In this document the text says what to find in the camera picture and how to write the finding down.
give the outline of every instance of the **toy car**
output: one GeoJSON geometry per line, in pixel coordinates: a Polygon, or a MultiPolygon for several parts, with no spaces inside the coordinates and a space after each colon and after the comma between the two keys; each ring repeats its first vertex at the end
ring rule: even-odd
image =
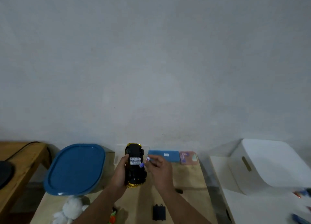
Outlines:
{"type": "Polygon", "coordinates": [[[145,167],[139,165],[143,161],[144,150],[140,144],[129,143],[125,148],[128,160],[125,164],[125,185],[127,187],[137,187],[146,181],[147,172],[145,167]]]}

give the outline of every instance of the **hand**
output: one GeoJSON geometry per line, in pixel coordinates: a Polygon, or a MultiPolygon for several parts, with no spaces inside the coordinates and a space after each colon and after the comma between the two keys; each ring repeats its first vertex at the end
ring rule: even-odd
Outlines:
{"type": "Polygon", "coordinates": [[[160,194],[174,191],[172,164],[160,155],[148,155],[153,159],[145,165],[150,171],[153,183],[160,194]]]}
{"type": "Polygon", "coordinates": [[[119,164],[115,169],[115,173],[111,178],[107,189],[113,195],[115,201],[122,197],[124,192],[126,191],[125,182],[125,163],[128,159],[128,154],[121,158],[119,164]]]}

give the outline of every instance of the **person's right hand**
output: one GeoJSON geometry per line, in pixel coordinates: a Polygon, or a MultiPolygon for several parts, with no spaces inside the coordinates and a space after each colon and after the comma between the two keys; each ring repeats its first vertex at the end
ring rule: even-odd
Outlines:
{"type": "Polygon", "coordinates": [[[153,159],[146,161],[145,165],[150,171],[154,186],[158,192],[174,191],[172,164],[160,155],[148,155],[153,159]]]}

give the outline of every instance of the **forearm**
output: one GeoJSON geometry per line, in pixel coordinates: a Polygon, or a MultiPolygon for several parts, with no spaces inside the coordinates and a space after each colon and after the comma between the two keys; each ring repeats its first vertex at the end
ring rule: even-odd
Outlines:
{"type": "Polygon", "coordinates": [[[211,224],[176,191],[160,193],[174,224],[211,224]]]}
{"type": "Polygon", "coordinates": [[[109,221],[115,194],[109,187],[105,188],[90,206],[73,222],[73,224],[102,224],[109,221]]]}

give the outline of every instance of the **black round object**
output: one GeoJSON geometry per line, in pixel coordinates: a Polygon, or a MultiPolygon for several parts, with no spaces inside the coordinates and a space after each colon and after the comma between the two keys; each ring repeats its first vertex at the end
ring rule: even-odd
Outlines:
{"type": "Polygon", "coordinates": [[[8,161],[0,161],[0,189],[2,189],[13,177],[14,166],[8,161]]]}

